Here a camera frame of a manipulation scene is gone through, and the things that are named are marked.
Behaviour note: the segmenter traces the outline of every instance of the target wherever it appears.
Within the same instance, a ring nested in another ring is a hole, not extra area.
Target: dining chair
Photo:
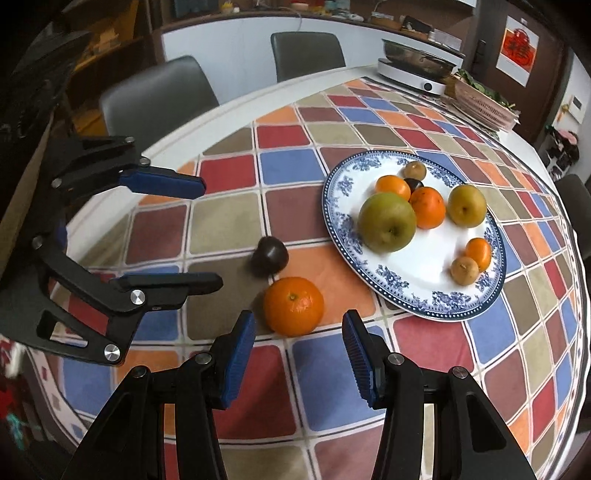
[[[277,32],[271,35],[277,82],[345,66],[339,39],[332,33]]]
[[[190,56],[146,69],[100,97],[109,135],[133,137],[138,152],[218,105],[207,77]]]

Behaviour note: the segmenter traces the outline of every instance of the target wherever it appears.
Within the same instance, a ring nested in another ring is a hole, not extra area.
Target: red square
[[[360,106],[367,108],[361,100],[354,96],[329,95],[329,98],[336,106]]]
[[[481,139],[478,135],[476,135],[476,132],[470,127],[457,127],[457,129],[464,135],[466,135],[470,140],[473,140],[474,142],[478,143],[484,143],[484,140]]]
[[[474,370],[470,345],[460,322],[433,322],[410,316],[392,326],[400,352],[418,366],[447,372],[460,365]]]
[[[544,264],[544,268],[546,269],[546,273],[548,274],[548,278],[550,279],[554,293],[556,293],[556,297],[559,300],[562,299],[562,297],[564,297],[566,294],[566,286],[564,285],[564,281],[562,280],[562,275],[560,274],[560,270],[558,269],[556,261],[547,261]]]
[[[254,187],[255,160],[253,155],[202,160],[199,176],[205,180],[207,193]]]
[[[543,218],[544,216],[541,214],[538,206],[535,204],[534,199],[530,196],[527,192],[517,192],[519,198],[521,199],[521,203],[525,205],[525,207],[530,211],[531,216],[534,218]]]
[[[395,130],[410,144],[410,146],[414,148],[440,150],[439,147],[420,130],[410,130],[408,128],[395,128]]]
[[[428,132],[439,132],[445,133],[445,130],[441,128],[439,125],[433,123],[428,118],[423,116],[413,115],[409,113],[407,115],[413,122],[415,122],[418,126],[420,126],[423,130],[427,130]]]
[[[217,437],[250,440],[296,432],[281,352],[275,345],[252,349],[240,394],[229,409],[214,410]]]
[[[550,421],[554,418],[554,412],[556,411],[556,401],[554,399],[554,377],[550,377],[550,380],[537,397],[534,398],[531,406],[532,420],[534,422],[534,438],[535,442],[544,429],[548,426]]]
[[[529,183],[531,183],[531,186],[534,188],[534,190],[538,193],[544,193],[542,188],[540,187],[540,184],[538,183],[537,180],[534,180],[534,178],[529,174],[529,173],[525,173],[523,172],[523,176],[527,179],[527,181]]]
[[[94,275],[97,275],[102,282],[108,282],[111,278],[115,277],[115,275],[112,273],[95,273]],[[84,325],[92,328],[95,332],[99,332],[102,335],[106,334],[107,324],[109,323],[109,318],[107,315],[95,310],[93,307],[76,297],[74,294],[70,294],[67,310],[70,314],[84,323]]]
[[[262,125],[256,128],[259,148],[299,147],[309,145],[301,125]]]

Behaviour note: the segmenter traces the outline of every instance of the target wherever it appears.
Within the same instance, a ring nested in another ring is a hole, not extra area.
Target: green pear
[[[361,207],[357,230],[363,243],[374,252],[395,252],[413,239],[417,217],[400,195],[377,193],[365,200]]]
[[[474,185],[458,185],[447,199],[447,214],[457,226],[474,228],[484,221],[486,199]]]

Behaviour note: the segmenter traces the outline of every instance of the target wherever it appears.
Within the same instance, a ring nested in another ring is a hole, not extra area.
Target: orange square
[[[427,115],[432,120],[443,120],[444,122],[446,121],[445,117],[443,115],[440,115],[439,113],[437,113],[432,108],[429,108],[428,106],[417,105],[415,108],[420,110],[422,113]]]
[[[290,249],[290,262],[281,277],[304,277],[318,287],[324,296],[321,325],[341,323],[349,309],[356,309],[361,317],[375,313],[372,291],[332,244]]]
[[[258,118],[259,124],[296,124],[298,123],[297,115],[291,105],[279,108],[271,113],[263,115]]]
[[[351,80],[350,82],[346,82],[345,85],[347,87],[365,88],[366,90],[369,90],[369,86],[365,82],[363,82],[363,81],[361,81],[359,79]]]
[[[386,110],[376,110],[376,113],[382,117],[386,123],[393,127],[418,128],[418,126],[416,126],[415,123],[404,113],[388,112]]]
[[[550,255],[550,247],[548,246],[548,243],[546,243],[544,235],[537,223],[524,223],[523,227],[540,258],[545,258]]]
[[[195,175],[195,162],[191,160],[180,167],[177,172],[184,173],[185,175]],[[176,198],[162,197],[160,195],[146,195],[141,201],[140,205],[159,205],[166,202],[175,202]]]
[[[499,187],[509,187],[509,182],[501,174],[496,165],[482,160],[474,158],[474,162],[486,173],[486,175],[492,180],[492,182]]]
[[[152,372],[176,368],[181,364],[181,358],[174,350],[129,350],[125,362],[115,367],[115,379],[119,384],[136,365],[145,365]],[[164,406],[164,434],[174,436],[174,405]]]
[[[521,451],[527,453],[530,448],[530,411],[526,408],[509,425],[509,430],[519,443]]]
[[[531,192],[535,191],[535,189],[531,186],[531,183],[529,183],[529,181],[525,178],[525,175],[523,175],[519,170],[513,170],[513,168],[511,171],[513,172],[513,175],[515,175],[517,181],[523,185],[523,188],[530,190]]]

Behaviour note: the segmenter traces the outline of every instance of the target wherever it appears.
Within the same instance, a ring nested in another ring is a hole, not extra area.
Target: white plate
[[[324,221],[343,258],[376,293],[428,319],[470,319],[494,303],[505,281],[505,247],[490,212],[476,228],[460,228],[447,217],[432,230],[417,228],[406,247],[384,255],[363,245],[356,233],[355,220],[364,201],[375,193],[375,181],[383,175],[401,176],[404,166],[414,160],[427,167],[423,184],[436,189],[446,201],[452,188],[464,183],[426,158],[390,150],[363,152],[343,160],[326,179]],[[449,276],[449,266],[475,237],[490,243],[491,266],[474,284],[461,287]]]

